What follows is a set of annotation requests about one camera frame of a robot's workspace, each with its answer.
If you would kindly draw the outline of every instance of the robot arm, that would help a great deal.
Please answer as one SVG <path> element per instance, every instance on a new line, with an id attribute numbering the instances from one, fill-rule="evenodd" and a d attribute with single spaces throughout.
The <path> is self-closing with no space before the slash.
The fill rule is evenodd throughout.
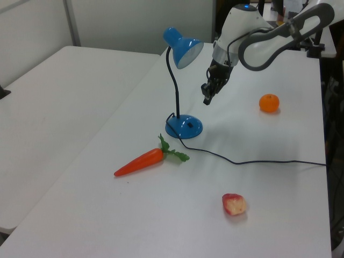
<path id="1" fill-rule="evenodd" d="M 236 5 L 214 46 L 208 82 L 201 86 L 204 103 L 210 104 L 239 60 L 249 70 L 263 70 L 286 48 L 343 19 L 343 0 L 312 0 L 302 12 L 273 30 L 255 7 Z"/>

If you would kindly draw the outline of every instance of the green carrot top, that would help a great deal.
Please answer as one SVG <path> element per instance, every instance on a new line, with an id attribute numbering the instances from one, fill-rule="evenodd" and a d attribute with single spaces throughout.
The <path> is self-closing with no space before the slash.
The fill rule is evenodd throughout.
<path id="1" fill-rule="evenodd" d="M 175 149 L 169 150 L 170 146 L 169 146 L 169 144 L 168 144 L 167 142 L 165 142 L 165 140 L 164 140 L 164 138 L 162 137 L 162 135 L 160 134 L 160 136 L 158 136 L 158 137 L 159 137 L 159 139 L 160 139 L 160 141 L 161 141 L 161 150 L 162 150 L 162 152 L 164 152 L 164 153 L 170 153 L 170 154 L 176 155 L 177 157 L 180 158 L 180 160 L 181 160 L 182 162 L 185 162 L 186 160 L 189 160 L 189 159 L 190 159 L 189 156 L 187 156 L 186 154 L 181 153 L 181 152 L 176 152 Z"/>

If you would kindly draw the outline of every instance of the carrot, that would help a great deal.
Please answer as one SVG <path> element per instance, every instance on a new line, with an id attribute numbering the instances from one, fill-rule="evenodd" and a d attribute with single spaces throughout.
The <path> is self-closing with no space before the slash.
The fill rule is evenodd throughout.
<path id="1" fill-rule="evenodd" d="M 162 161 L 164 153 L 174 154 L 177 157 L 179 157 L 182 162 L 190 159 L 189 156 L 187 156 L 184 153 L 176 152 L 174 149 L 169 150 L 170 146 L 168 145 L 167 142 L 165 142 L 161 134 L 159 136 L 159 139 L 161 140 L 161 146 L 162 146 L 161 149 L 155 148 L 155 149 L 150 150 L 149 152 L 146 152 L 145 154 L 142 154 L 141 156 L 137 157 L 133 161 L 129 162 L 124 167 L 118 169 L 114 173 L 114 175 L 123 176 L 131 172 L 137 171 L 139 169 L 146 168 L 153 164 L 156 164 Z"/>
<path id="2" fill-rule="evenodd" d="M 134 172 L 136 170 L 146 168 L 148 166 L 151 166 L 153 164 L 158 163 L 163 159 L 163 152 L 161 149 L 156 148 L 152 149 L 149 152 L 146 152 L 145 154 L 137 157 L 124 167 L 117 170 L 114 175 L 115 176 L 123 176 L 126 174 L 129 174 L 131 172 Z"/>

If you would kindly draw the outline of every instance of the fake apple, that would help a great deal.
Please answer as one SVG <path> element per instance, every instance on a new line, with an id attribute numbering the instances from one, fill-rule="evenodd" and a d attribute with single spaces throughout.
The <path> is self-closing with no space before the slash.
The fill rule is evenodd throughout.
<path id="1" fill-rule="evenodd" d="M 222 204 L 229 215 L 237 215 L 246 211 L 246 201 L 236 193 L 226 193 L 222 196 Z"/>

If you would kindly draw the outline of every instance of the orange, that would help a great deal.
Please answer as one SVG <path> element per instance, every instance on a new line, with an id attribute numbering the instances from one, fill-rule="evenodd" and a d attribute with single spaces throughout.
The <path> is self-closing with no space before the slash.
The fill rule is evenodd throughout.
<path id="1" fill-rule="evenodd" d="M 280 105 L 280 100 L 274 94 L 265 94 L 259 100 L 260 109 L 265 112 L 275 112 Z"/>

